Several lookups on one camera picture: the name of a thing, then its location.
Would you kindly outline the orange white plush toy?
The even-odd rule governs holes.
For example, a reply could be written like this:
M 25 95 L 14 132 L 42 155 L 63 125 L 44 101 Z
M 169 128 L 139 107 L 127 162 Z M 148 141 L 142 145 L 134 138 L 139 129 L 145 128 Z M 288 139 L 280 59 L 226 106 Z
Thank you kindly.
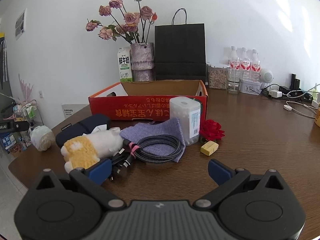
M 112 127 L 66 141 L 61 148 L 65 171 L 69 173 L 78 167 L 88 169 L 102 159 L 116 155 L 123 148 L 120 132 L 119 127 Z

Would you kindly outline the navy blue pouch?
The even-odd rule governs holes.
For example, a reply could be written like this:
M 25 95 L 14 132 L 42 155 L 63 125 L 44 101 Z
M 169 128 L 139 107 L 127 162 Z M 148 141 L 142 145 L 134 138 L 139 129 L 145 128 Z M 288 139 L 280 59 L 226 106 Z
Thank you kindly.
M 109 128 L 110 121 L 110 118 L 103 114 L 95 114 L 75 124 L 68 124 L 61 128 L 61 132 L 57 133 L 56 144 L 61 148 L 66 141 L 83 134 L 92 133 L 100 125 L 107 125 L 107 128 Z

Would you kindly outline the translucent cotton swab box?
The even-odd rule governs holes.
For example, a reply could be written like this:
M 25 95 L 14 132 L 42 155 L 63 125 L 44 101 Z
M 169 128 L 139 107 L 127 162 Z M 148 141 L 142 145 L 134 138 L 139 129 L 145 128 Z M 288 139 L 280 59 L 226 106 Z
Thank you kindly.
M 169 101 L 170 117 L 178 118 L 186 146 L 199 140 L 201 104 L 185 96 L 177 96 Z

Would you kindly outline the red fabric flower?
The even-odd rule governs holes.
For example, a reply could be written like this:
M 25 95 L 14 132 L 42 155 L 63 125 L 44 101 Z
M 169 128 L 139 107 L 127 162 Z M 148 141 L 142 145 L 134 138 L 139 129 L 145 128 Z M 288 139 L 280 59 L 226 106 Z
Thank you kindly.
M 201 141 L 221 140 L 225 136 L 225 132 L 221 129 L 221 125 L 212 119 L 204 120 L 200 124 Z

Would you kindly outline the purple cloth bag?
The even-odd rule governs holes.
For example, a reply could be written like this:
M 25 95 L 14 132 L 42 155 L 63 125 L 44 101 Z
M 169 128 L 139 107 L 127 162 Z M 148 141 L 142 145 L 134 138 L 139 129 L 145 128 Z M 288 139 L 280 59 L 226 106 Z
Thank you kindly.
M 140 122 L 121 130 L 120 136 L 134 157 L 146 163 L 177 163 L 185 151 L 178 118 L 171 118 L 160 124 Z

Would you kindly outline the red cardboard box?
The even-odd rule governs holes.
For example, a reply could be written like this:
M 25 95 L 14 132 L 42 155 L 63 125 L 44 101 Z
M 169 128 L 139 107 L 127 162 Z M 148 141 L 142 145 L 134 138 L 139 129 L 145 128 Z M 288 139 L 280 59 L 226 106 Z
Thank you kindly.
M 201 120 L 206 118 L 208 93 L 201 80 L 159 80 L 118 82 L 88 98 L 92 114 L 111 120 L 131 121 L 169 119 L 169 101 L 185 96 L 201 104 Z

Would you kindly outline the white tin box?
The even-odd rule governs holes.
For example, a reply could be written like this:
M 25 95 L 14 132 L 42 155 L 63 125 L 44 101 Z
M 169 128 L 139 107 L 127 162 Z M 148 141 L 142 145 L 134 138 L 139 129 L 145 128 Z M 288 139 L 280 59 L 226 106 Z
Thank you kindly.
M 261 93 L 261 83 L 252 80 L 242 80 L 240 82 L 240 93 L 260 95 Z

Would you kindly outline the clear jar with pellets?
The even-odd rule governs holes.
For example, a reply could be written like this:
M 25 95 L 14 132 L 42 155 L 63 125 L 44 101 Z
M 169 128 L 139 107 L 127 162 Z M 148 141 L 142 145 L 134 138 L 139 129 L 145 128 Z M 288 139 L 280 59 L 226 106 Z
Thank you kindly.
M 226 64 L 207 64 L 209 88 L 226 90 L 227 68 Z

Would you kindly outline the middle red label bottle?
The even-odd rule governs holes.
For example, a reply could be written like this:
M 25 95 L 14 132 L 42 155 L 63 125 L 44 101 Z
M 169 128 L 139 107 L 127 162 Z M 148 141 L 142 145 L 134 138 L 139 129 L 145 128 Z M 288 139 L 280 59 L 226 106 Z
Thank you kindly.
M 247 48 L 242 47 L 242 54 L 240 57 L 240 68 L 242 71 L 242 79 L 249 80 L 251 72 L 251 59 L 248 57 Z

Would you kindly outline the right red label bottle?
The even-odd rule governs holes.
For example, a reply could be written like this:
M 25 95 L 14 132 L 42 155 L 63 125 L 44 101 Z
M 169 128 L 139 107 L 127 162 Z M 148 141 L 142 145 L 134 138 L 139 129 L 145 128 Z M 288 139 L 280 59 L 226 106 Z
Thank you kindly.
M 261 65 L 259 60 L 258 51 L 252 49 L 252 61 L 251 61 L 251 79 L 258 81 L 260 78 Z

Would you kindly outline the white round speaker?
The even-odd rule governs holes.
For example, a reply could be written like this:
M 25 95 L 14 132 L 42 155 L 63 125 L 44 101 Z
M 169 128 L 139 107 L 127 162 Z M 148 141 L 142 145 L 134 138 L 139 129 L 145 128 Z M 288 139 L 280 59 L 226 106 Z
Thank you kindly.
M 260 71 L 260 82 L 271 83 L 274 79 L 273 73 L 269 69 L 262 68 Z

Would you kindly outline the black device stand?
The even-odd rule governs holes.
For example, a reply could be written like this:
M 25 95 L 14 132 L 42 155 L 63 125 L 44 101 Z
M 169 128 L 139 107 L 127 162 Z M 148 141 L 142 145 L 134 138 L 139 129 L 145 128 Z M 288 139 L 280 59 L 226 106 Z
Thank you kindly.
M 300 90 L 300 79 L 296 78 L 296 74 L 291 74 L 291 90 Z

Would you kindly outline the purple ceramic vase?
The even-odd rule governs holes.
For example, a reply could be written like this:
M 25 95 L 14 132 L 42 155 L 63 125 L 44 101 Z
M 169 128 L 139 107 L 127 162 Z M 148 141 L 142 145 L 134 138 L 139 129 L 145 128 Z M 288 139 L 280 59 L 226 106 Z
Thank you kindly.
M 135 82 L 154 80 L 155 55 L 152 42 L 135 43 L 130 46 L 131 69 Z

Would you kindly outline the black paper bag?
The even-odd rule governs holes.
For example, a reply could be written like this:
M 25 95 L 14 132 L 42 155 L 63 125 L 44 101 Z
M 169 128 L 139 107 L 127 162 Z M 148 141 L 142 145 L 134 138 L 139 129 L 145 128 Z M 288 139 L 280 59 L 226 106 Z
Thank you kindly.
M 203 23 L 155 27 L 155 79 L 206 81 L 206 41 Z

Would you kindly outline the dried pink rose bouquet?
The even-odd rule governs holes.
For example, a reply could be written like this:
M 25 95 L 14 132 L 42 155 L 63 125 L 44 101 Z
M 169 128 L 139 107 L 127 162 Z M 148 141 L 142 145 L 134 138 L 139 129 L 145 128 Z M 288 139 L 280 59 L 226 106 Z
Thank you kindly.
M 99 30 L 98 36 L 103 40 L 116 41 L 123 38 L 127 43 L 147 43 L 151 27 L 158 16 L 147 5 L 141 5 L 142 0 L 135 0 L 137 12 L 130 12 L 125 8 L 124 0 L 108 0 L 107 5 L 99 7 L 101 17 L 112 18 L 112 23 L 104 25 L 99 20 L 87 20 L 85 30 L 93 32 Z

